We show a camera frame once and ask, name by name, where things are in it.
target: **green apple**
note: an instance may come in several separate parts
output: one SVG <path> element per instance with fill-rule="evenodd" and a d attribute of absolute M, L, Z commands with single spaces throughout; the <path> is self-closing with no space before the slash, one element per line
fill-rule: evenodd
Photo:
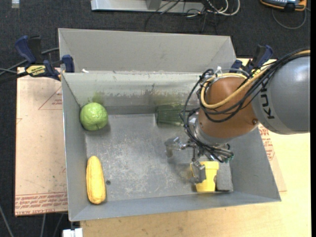
<path fill-rule="evenodd" d="M 80 111 L 80 122 L 88 131 L 99 130 L 108 123 L 108 112 L 98 103 L 86 104 Z"/>

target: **white cable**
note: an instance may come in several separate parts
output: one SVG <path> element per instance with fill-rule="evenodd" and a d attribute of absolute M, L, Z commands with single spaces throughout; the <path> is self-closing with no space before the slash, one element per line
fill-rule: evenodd
<path fill-rule="evenodd" d="M 225 0 L 225 2 L 226 2 L 226 8 L 225 8 L 223 11 L 218 10 L 217 8 L 215 8 L 214 5 L 212 5 L 212 3 L 210 2 L 210 0 L 206 0 L 206 1 L 208 2 L 208 4 L 209 4 L 214 10 L 216 10 L 217 13 L 224 13 L 224 12 L 228 9 L 228 1 L 227 1 L 227 0 Z"/>
<path fill-rule="evenodd" d="M 239 12 L 239 9 L 240 9 L 240 0 L 237 0 L 237 9 L 233 13 L 221 13 L 221 14 L 225 16 L 233 16 L 237 14 L 237 12 Z"/>
<path fill-rule="evenodd" d="M 237 0 L 237 9 L 232 12 L 232 13 L 224 13 L 227 9 L 221 11 L 221 10 L 218 10 L 217 8 L 215 8 L 212 3 L 210 2 L 210 0 L 206 0 L 208 2 L 208 4 L 220 15 L 224 15 L 224 16 L 233 16 L 235 14 L 237 14 L 237 12 L 239 12 L 239 9 L 240 9 L 240 0 Z"/>

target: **clamp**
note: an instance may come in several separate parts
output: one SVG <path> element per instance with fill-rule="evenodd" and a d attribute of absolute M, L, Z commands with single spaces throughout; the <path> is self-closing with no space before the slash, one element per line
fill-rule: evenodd
<path fill-rule="evenodd" d="M 48 77 L 61 80 L 60 72 L 52 67 L 48 60 L 43 59 L 39 36 L 32 38 L 22 36 L 15 42 L 14 46 L 28 62 L 25 66 L 25 72 L 17 74 L 17 78 L 30 75 L 32 77 Z M 64 55 L 59 63 L 65 65 L 65 72 L 73 73 L 75 71 L 74 62 L 70 55 Z"/>

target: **wire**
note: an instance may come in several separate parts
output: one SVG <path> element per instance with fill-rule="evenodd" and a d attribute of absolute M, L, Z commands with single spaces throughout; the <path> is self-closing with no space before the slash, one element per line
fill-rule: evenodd
<path fill-rule="evenodd" d="M 43 215 L 43 222 L 41 224 L 40 237 L 43 237 L 43 234 L 44 234 L 45 220 L 46 220 L 46 214 Z"/>
<path fill-rule="evenodd" d="M 9 232 L 10 236 L 14 237 L 14 235 L 13 235 L 13 233 L 11 231 L 11 228 L 10 228 L 10 226 L 8 224 L 8 221 L 6 220 L 5 214 L 4 214 L 3 210 L 2 210 L 1 204 L 0 204 L 0 213 L 2 215 L 2 218 L 4 220 L 5 226 L 6 226 L 7 230 L 8 230 L 8 232 Z"/>
<path fill-rule="evenodd" d="M 165 11 L 160 12 L 160 15 L 165 14 L 166 12 L 168 12 L 169 10 L 171 10 L 172 8 L 174 8 L 181 0 L 171 0 L 168 1 L 167 3 L 165 3 L 164 5 L 162 5 L 161 7 L 159 7 L 156 11 L 154 11 L 145 21 L 145 25 L 144 25 L 144 32 L 147 31 L 147 25 L 149 20 L 156 14 L 158 13 L 158 11 L 160 11 L 162 8 L 164 8 L 165 6 L 167 6 L 168 4 L 170 4 L 171 2 L 175 2 L 174 4 L 172 4 L 169 8 L 167 8 Z"/>
<path fill-rule="evenodd" d="M 55 48 L 48 49 L 48 50 L 42 52 L 42 54 L 47 54 L 47 53 L 51 53 L 51 52 L 58 51 L 58 50 L 59 50 L 59 48 L 58 48 L 58 47 L 55 47 Z M 15 65 L 13 65 L 13 66 L 11 66 L 10 68 L 8 68 L 8 69 L 6 69 L 6 70 L 0 69 L 0 70 L 4 70 L 4 71 L 0 72 L 0 76 L 3 75 L 4 73 L 8 72 L 7 70 L 15 69 L 15 68 L 17 68 L 18 66 L 20 66 L 20 65 L 22 65 L 22 64 L 24 64 L 24 63 L 26 63 L 26 62 L 27 62 L 27 60 L 23 60 L 23 61 L 21 61 L 21 62 L 15 64 Z"/>
<path fill-rule="evenodd" d="M 226 8 L 224 10 L 218 10 L 210 2 L 210 0 L 206 0 L 206 1 L 211 6 L 211 8 L 213 8 L 215 10 L 215 14 L 220 14 L 220 15 L 224 15 L 224 16 L 233 16 L 233 15 L 236 15 L 239 12 L 239 9 L 240 9 L 240 0 L 237 0 L 237 9 L 234 12 L 232 12 L 232 13 L 225 13 L 228 10 L 228 7 L 229 7 L 229 3 L 228 3 L 227 0 L 225 0 Z"/>
<path fill-rule="evenodd" d="M 62 214 L 61 214 L 61 216 L 60 216 L 60 218 L 59 218 L 59 220 L 58 220 L 58 223 L 57 223 L 57 225 L 56 225 L 56 228 L 55 228 L 54 234 L 53 234 L 53 236 L 52 236 L 52 237 L 55 237 L 55 235 L 57 234 L 58 227 L 59 227 L 60 222 L 61 222 L 61 220 L 63 219 L 63 217 L 64 217 L 64 213 L 62 213 Z"/>
<path fill-rule="evenodd" d="M 306 22 L 306 18 L 307 18 L 307 13 L 306 13 L 306 10 L 304 10 L 304 18 L 303 18 L 303 22 L 299 25 L 299 26 L 296 26 L 296 27 L 290 27 L 290 26 L 286 26 L 286 25 L 283 25 L 282 23 L 280 23 L 278 20 L 277 20 L 277 18 L 276 18 L 276 16 L 275 16 L 275 14 L 274 14 L 274 9 L 272 8 L 271 9 L 271 12 L 272 12 L 272 16 L 273 16 L 273 19 L 279 24 L 279 25 L 281 25 L 282 27 L 284 27 L 284 28 L 286 28 L 286 29 L 290 29 L 290 30 L 296 30 L 296 29 L 299 29 L 299 28 L 301 28 L 304 24 L 305 24 L 305 22 Z"/>
<path fill-rule="evenodd" d="M 0 68 L 1 71 L 5 71 L 5 72 L 9 72 L 9 73 L 13 73 L 13 74 L 16 74 L 17 72 L 16 71 L 12 71 L 12 70 L 9 70 L 9 69 L 2 69 Z"/>
<path fill-rule="evenodd" d="M 184 128 L 185 128 L 185 133 L 189 136 L 189 138 L 199 147 L 199 149 L 201 150 L 200 154 L 205 154 L 209 159 L 211 160 L 217 160 L 219 162 L 227 162 L 229 160 L 231 160 L 234 157 L 234 153 L 228 150 L 224 150 L 224 149 L 219 149 L 216 147 L 211 147 L 207 144 L 204 144 L 203 142 L 201 142 L 199 139 L 197 139 L 190 128 L 189 125 L 189 118 L 199 109 L 193 109 L 189 112 L 189 114 L 186 116 L 186 108 L 189 102 L 189 99 L 191 98 L 193 92 L 195 91 L 196 87 L 205 79 L 206 76 L 212 75 L 214 72 L 212 69 L 206 70 L 202 76 L 200 76 L 200 79 L 197 81 L 197 83 L 194 85 L 193 89 L 191 90 L 185 105 L 183 107 L 182 113 L 180 114 L 180 118 L 182 119 L 183 123 L 184 123 Z"/>
<path fill-rule="evenodd" d="M 204 99 L 204 95 L 202 94 L 202 92 L 205 92 L 210 87 L 210 84 L 214 83 L 212 81 L 214 81 L 216 76 L 213 75 L 212 77 L 210 77 L 204 83 L 201 84 L 201 89 L 197 92 L 201 108 L 203 109 L 203 111 L 206 114 L 206 117 L 210 121 L 224 122 L 224 121 L 230 119 L 231 117 L 233 117 L 239 110 L 241 110 L 241 109 L 245 108 L 247 105 L 249 105 L 250 102 L 254 99 L 254 96 L 252 96 L 252 99 L 245 106 L 243 106 L 243 104 L 245 103 L 247 98 L 250 97 L 251 95 L 253 95 L 255 90 L 257 90 L 259 88 L 259 86 L 261 86 L 263 83 L 266 84 L 268 82 L 268 80 L 270 80 L 272 78 L 272 75 L 279 68 L 281 68 L 284 64 L 286 64 L 287 62 L 289 62 L 293 59 L 296 59 L 298 57 L 308 56 L 308 55 L 310 55 L 310 48 L 309 47 L 308 48 L 301 48 L 301 49 L 295 50 L 294 52 L 291 52 L 291 53 L 285 55 L 284 57 L 282 57 L 281 59 L 271 63 L 271 66 L 269 66 L 269 67 L 267 67 L 267 64 L 264 64 L 262 66 L 264 68 L 263 70 L 261 70 L 259 73 L 255 74 L 253 76 L 253 78 L 249 78 L 248 80 L 245 80 L 237 88 L 237 90 L 234 91 L 229 97 L 227 97 L 226 99 L 224 99 L 223 101 L 221 101 L 215 105 L 208 105 L 208 104 L 205 104 L 206 101 Z M 244 94 L 244 96 L 238 102 L 236 102 L 235 104 L 233 104 L 229 108 L 226 108 L 225 110 L 221 110 L 221 111 L 216 110 L 216 108 L 227 103 L 236 94 L 240 93 L 245 87 L 247 87 L 250 84 L 252 84 L 252 85 L 250 86 L 249 90 Z M 216 119 L 212 119 L 209 116 L 209 114 L 211 114 L 211 115 L 227 114 L 229 116 L 227 116 L 226 118 L 223 118 L 223 119 L 216 120 Z"/>

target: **yellow object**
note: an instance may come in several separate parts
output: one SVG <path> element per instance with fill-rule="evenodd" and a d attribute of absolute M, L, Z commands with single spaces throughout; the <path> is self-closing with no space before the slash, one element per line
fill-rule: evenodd
<path fill-rule="evenodd" d="M 87 193 L 91 203 L 100 204 L 105 200 L 106 190 L 102 165 L 97 156 L 88 159 L 86 170 Z"/>
<path fill-rule="evenodd" d="M 206 179 L 196 184 L 197 192 L 214 192 L 215 181 L 214 177 L 219 169 L 219 163 L 217 161 L 201 161 L 201 165 L 205 165 Z"/>

